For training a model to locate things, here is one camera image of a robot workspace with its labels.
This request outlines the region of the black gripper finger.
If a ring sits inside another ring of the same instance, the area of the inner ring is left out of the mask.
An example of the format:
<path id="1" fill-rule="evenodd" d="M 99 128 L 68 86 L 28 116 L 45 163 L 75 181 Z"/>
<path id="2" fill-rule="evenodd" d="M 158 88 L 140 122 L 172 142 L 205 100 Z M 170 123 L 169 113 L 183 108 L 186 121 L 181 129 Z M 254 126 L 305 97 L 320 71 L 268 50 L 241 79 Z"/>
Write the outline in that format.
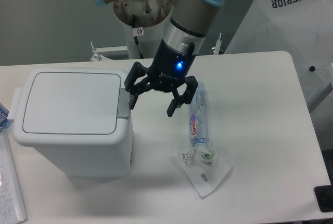
<path id="1" fill-rule="evenodd" d="M 125 90 L 130 94 L 129 108 L 134 109 L 139 95 L 152 89 L 149 69 L 140 62 L 135 62 L 124 81 L 124 85 Z"/>
<path id="2" fill-rule="evenodd" d="M 182 95 L 179 95 L 177 88 L 186 84 L 186 89 Z M 172 117 L 177 108 L 183 104 L 190 104 L 198 87 L 198 81 L 194 76 L 181 77 L 178 79 L 171 78 L 170 90 L 174 96 L 166 111 L 169 117 Z"/>

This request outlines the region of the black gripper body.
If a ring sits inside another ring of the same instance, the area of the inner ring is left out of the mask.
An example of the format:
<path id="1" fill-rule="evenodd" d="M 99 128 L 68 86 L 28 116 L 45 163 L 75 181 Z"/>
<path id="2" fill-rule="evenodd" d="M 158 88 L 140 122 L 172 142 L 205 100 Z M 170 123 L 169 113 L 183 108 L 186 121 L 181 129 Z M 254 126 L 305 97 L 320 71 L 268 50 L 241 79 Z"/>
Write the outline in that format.
<path id="1" fill-rule="evenodd" d="M 195 47 L 194 42 L 189 41 L 185 52 L 182 53 L 162 40 L 148 68 L 145 89 L 178 94 L 177 88 L 186 84 L 185 94 L 194 94 L 197 89 L 197 80 L 194 76 L 188 77 L 187 74 L 196 57 Z"/>

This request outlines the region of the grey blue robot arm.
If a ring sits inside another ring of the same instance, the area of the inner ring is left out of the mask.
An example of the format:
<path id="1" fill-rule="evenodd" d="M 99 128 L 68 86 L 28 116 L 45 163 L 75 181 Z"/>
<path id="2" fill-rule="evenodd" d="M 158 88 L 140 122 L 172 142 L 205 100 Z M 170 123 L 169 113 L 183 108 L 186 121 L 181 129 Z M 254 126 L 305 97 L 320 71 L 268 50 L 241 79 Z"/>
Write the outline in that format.
<path id="1" fill-rule="evenodd" d="M 94 0 L 106 5 L 116 0 Z M 135 4 L 149 0 L 133 0 Z M 138 97 L 150 90 L 172 93 L 167 114 L 183 104 L 190 104 L 198 82 L 188 71 L 197 56 L 211 24 L 225 0 L 166 0 L 174 7 L 170 22 L 162 37 L 150 67 L 136 62 L 124 85 L 130 94 L 129 107 L 134 108 Z"/>

